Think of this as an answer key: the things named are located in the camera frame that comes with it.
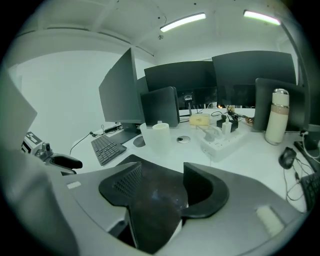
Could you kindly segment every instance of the desk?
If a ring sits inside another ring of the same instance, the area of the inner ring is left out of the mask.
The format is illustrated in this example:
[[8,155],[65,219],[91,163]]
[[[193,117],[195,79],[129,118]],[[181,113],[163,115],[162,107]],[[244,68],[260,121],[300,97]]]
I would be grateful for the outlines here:
[[[203,113],[211,114],[214,111],[221,111],[224,113],[226,112],[226,109],[204,109]],[[180,110],[180,115],[188,114],[188,112],[188,110]],[[236,108],[235,112],[237,114],[242,114],[249,117],[253,117],[255,114],[255,110],[251,108]],[[219,119],[219,116],[211,117],[210,123],[214,123]],[[183,120],[188,120],[188,117],[181,117],[182,122]],[[76,170],[76,172],[79,174],[114,167],[129,155],[136,155],[159,166],[163,166],[181,173],[183,173],[184,162],[210,166],[258,180],[280,197],[285,199],[286,187],[284,170],[279,165],[278,158],[286,147],[290,147],[295,149],[297,152],[297,158],[300,159],[302,163],[308,164],[307,160],[294,146],[294,141],[301,141],[299,133],[286,133],[283,142],[280,145],[274,146],[266,142],[263,132],[253,132],[251,126],[249,126],[244,120],[239,123],[239,126],[244,129],[248,129],[250,132],[247,142],[231,156],[220,162],[212,161],[210,155],[205,154],[201,150],[200,143],[195,136],[196,130],[191,128],[189,122],[180,123],[176,128],[170,129],[173,149],[171,154],[165,158],[157,156],[147,146],[135,147],[133,145],[133,138],[123,144],[125,147],[127,147],[127,150],[123,154],[116,157],[108,164],[101,166],[91,145],[91,141],[95,139],[92,136],[88,136],[76,147],[74,147],[71,156],[79,159],[83,163],[82,169]],[[189,136],[191,141],[187,144],[177,143],[177,137],[182,135]],[[294,162],[294,167],[300,176],[302,170],[297,161]],[[308,167],[305,167],[304,170],[311,174],[311,170]],[[296,183],[295,172],[293,168],[290,170],[285,170],[285,177],[287,181],[287,188],[289,190]],[[291,190],[289,195],[292,199],[297,199],[302,195],[302,193],[301,186],[296,185]],[[306,211],[306,203],[303,196],[297,201],[290,201],[290,203],[297,210],[301,212]]]

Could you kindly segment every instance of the thermos lid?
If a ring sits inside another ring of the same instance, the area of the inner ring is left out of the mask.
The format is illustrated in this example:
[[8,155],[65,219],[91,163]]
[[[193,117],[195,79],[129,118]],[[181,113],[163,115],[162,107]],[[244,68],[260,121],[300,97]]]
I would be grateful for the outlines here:
[[272,104],[279,107],[289,107],[289,92],[285,89],[277,88],[272,93]]
[[285,89],[281,89],[281,88],[277,88],[273,91],[275,94],[285,94],[285,95],[289,95],[289,92]]

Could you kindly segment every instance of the power strip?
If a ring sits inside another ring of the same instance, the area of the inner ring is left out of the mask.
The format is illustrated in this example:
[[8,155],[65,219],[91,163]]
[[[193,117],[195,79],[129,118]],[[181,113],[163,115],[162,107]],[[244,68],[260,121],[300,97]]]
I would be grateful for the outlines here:
[[219,162],[230,156],[233,152],[241,148],[247,141],[249,131],[247,129],[238,128],[232,132],[228,137],[215,138],[214,141],[209,142],[205,140],[205,133],[199,135],[201,148],[205,153],[212,156],[214,162]]

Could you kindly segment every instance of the fluorescent light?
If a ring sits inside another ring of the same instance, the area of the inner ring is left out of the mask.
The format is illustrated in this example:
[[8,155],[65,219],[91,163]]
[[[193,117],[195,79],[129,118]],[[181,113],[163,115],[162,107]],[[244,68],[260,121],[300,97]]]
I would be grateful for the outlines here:
[[272,17],[269,17],[267,15],[260,14],[260,13],[245,10],[243,15],[244,15],[244,17],[255,18],[258,20],[265,21],[265,22],[270,22],[272,24],[280,25],[279,20],[272,18]]
[[206,15],[202,12],[202,13],[197,13],[197,14],[193,14],[191,16],[187,16],[187,17],[184,17],[184,18],[181,18],[181,19],[178,19],[178,20],[175,20],[167,25],[164,25],[162,27],[160,27],[160,30],[162,32],[166,32],[168,30],[171,30],[171,29],[174,29],[180,25],[183,25],[183,24],[186,24],[186,23],[189,23],[189,22],[195,22],[195,21],[198,21],[198,20],[203,20],[206,18]]

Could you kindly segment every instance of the black keyboard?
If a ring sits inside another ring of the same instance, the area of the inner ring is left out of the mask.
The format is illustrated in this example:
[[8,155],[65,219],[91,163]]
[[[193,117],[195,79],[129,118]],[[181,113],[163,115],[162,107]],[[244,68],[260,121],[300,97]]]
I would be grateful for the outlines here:
[[306,202],[306,209],[310,211],[315,205],[320,190],[320,172],[301,178],[301,186]]
[[106,135],[96,138],[91,144],[95,155],[102,166],[127,150],[125,146],[115,143]]

